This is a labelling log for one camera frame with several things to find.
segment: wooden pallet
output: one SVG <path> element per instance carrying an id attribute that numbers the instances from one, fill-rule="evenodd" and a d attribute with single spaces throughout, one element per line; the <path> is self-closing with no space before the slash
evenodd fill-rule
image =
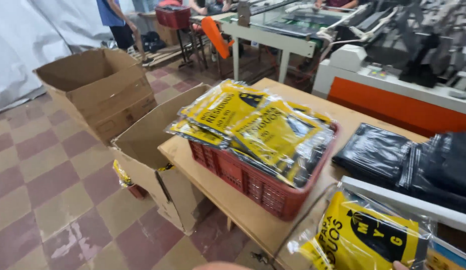
<path id="1" fill-rule="evenodd" d="M 158 64 L 161 64 L 164 61 L 168 61 L 178 55 L 181 55 L 181 50 L 180 51 L 170 51 L 170 52 L 156 52 L 156 53 L 151 53 L 151 52 L 146 52 L 146 58 L 148 59 L 154 59 L 154 61 L 151 61 L 148 63 L 145 68 L 152 68 Z M 132 57 L 136 58 L 139 62 L 142 61 L 141 55 L 138 52 L 132 53 Z"/>

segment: red plastic crate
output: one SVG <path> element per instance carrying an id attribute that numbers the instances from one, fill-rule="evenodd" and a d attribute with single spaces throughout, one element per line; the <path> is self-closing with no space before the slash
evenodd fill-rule
<path id="1" fill-rule="evenodd" d="M 281 220 L 293 220 L 306 197 L 318 180 L 323 166 L 330 158 L 340 126 L 332 124 L 335 131 L 320 162 L 313 170 L 308 183 L 300 189 L 292 188 L 274 177 L 240 161 L 234 154 L 189 141 L 193 159 L 212 171 L 219 178 L 236 188 Z"/>
<path id="2" fill-rule="evenodd" d="M 154 8 L 158 23 L 162 26 L 180 30 L 190 27 L 191 10 L 187 6 L 176 6 L 180 10 L 171 11 L 168 6 Z"/>

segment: cardboard box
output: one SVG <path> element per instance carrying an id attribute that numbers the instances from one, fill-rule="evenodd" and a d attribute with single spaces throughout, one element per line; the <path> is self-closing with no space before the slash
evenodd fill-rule
<path id="1" fill-rule="evenodd" d="M 105 145 L 157 106 L 139 62 L 93 49 L 35 70 L 61 109 Z"/>
<path id="2" fill-rule="evenodd" d="M 169 162 L 158 146 L 173 136 L 163 130 L 178 118 L 180 108 L 210 88 L 200 84 L 160 104 L 112 141 L 111 150 L 131 180 L 146 189 L 158 212 L 187 235 L 213 205 L 178 169 L 157 171 Z"/>

